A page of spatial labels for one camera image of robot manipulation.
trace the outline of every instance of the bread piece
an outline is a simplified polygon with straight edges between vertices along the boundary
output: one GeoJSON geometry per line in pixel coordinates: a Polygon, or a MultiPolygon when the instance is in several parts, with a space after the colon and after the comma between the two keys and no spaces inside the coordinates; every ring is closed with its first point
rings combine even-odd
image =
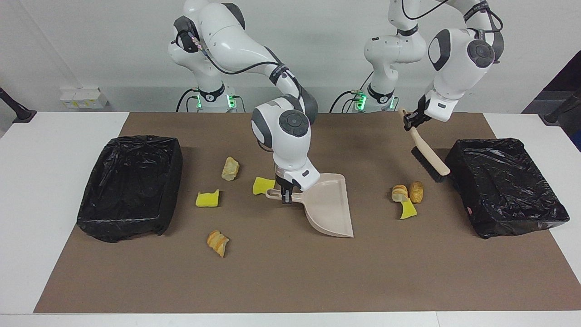
{"type": "Polygon", "coordinates": [[[410,200],[413,203],[421,203],[424,198],[424,185],[422,182],[413,182],[410,185],[410,200]]]}
{"type": "Polygon", "coordinates": [[[233,157],[226,158],[226,163],[224,164],[224,169],[222,169],[222,178],[230,181],[236,178],[238,174],[238,169],[240,168],[240,164],[238,161],[234,160],[233,157]]]}
{"type": "Polygon", "coordinates": [[[407,200],[407,188],[405,185],[395,185],[392,188],[392,200],[394,202],[404,202],[407,200]]]}
{"type": "Polygon", "coordinates": [[[219,230],[214,230],[208,235],[206,243],[211,247],[217,254],[224,258],[224,252],[226,251],[226,243],[230,241],[229,238],[220,233],[219,230]]]}

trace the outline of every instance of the brown table surface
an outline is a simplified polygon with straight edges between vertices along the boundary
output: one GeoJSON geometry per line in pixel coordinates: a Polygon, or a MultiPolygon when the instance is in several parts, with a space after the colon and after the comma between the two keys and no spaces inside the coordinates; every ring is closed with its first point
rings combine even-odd
{"type": "MultiPolygon", "coordinates": [[[[435,149],[494,138],[483,115],[455,113],[420,133],[435,149]]],[[[104,243],[75,227],[35,312],[342,312],[581,310],[581,286],[549,231],[480,239],[449,182],[434,183],[410,154],[396,113],[320,115],[309,157],[347,180],[354,239],[316,232],[302,205],[252,195],[273,178],[249,114],[131,113],[122,136],[180,141],[184,167],[163,236],[104,243]],[[220,173],[227,156],[239,176],[220,173]],[[418,215],[398,220],[395,184],[420,180],[418,215]],[[218,208],[196,208],[220,189],[218,208]],[[219,229],[220,258],[206,245],[219,229]]]]}

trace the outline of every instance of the beige dustpan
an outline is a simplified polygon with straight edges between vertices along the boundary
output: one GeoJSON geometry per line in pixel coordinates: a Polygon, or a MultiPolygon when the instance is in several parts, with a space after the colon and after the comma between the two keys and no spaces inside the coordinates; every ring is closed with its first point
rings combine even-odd
{"type": "MultiPolygon", "coordinates": [[[[266,197],[280,200],[281,192],[269,189],[266,197]]],[[[310,189],[293,193],[292,200],[304,205],[307,219],[319,232],[337,237],[353,237],[347,185],[343,175],[323,173],[310,189]]]]}

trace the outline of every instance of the brush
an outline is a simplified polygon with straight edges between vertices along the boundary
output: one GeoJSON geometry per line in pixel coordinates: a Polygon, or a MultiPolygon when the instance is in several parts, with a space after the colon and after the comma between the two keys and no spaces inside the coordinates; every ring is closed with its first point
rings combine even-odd
{"type": "MultiPolygon", "coordinates": [[[[399,112],[403,119],[406,115],[406,111],[402,109],[399,112]]],[[[417,161],[422,164],[424,169],[436,183],[443,182],[445,177],[450,174],[450,168],[446,166],[428,143],[424,141],[415,127],[410,129],[410,134],[415,143],[415,147],[411,150],[411,154],[413,154],[417,161]]]]}

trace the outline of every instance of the black plastic bag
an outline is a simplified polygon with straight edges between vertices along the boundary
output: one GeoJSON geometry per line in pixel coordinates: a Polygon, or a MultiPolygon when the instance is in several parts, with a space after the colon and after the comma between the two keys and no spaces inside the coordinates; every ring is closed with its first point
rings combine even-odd
{"type": "Polygon", "coordinates": [[[559,226],[569,215],[514,138],[458,140],[446,157],[454,186],[484,239],[559,226]]]}
{"type": "Polygon", "coordinates": [[[175,209],[181,170],[177,138],[110,140],[89,177],[77,225],[111,243],[147,232],[163,234],[175,209]]]}

